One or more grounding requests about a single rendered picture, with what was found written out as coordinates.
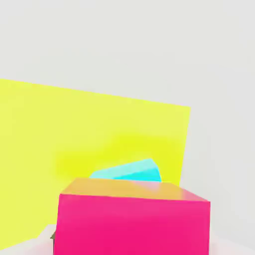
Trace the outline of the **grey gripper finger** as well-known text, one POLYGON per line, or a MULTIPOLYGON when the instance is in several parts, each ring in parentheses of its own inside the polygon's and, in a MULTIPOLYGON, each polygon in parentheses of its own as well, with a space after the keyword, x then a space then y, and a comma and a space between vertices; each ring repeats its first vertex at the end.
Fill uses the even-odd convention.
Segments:
POLYGON ((38 255, 53 255, 54 240, 52 239, 55 233, 56 225, 50 224, 45 227, 42 233, 39 235, 39 248, 38 255))

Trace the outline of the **small pink cube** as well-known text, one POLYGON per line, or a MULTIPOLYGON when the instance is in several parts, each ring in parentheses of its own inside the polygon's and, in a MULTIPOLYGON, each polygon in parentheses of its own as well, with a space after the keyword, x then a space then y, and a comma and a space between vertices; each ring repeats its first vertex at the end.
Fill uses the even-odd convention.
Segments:
POLYGON ((59 195, 54 255, 209 255, 210 202, 171 183, 77 178, 59 195))

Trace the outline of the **small cyan cube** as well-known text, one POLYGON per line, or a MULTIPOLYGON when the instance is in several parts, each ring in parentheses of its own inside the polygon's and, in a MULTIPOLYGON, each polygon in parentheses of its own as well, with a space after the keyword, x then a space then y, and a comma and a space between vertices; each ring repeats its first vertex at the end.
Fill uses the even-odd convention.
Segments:
POLYGON ((158 166, 152 159, 97 170, 91 174, 90 178, 161 182, 158 166))

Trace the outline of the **large yellow box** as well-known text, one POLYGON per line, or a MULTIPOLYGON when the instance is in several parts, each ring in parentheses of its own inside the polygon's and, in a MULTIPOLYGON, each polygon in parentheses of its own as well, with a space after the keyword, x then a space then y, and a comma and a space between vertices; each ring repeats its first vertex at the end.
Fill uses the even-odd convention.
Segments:
POLYGON ((57 218, 75 178, 152 159, 179 184, 190 107, 0 79, 0 251, 57 218))

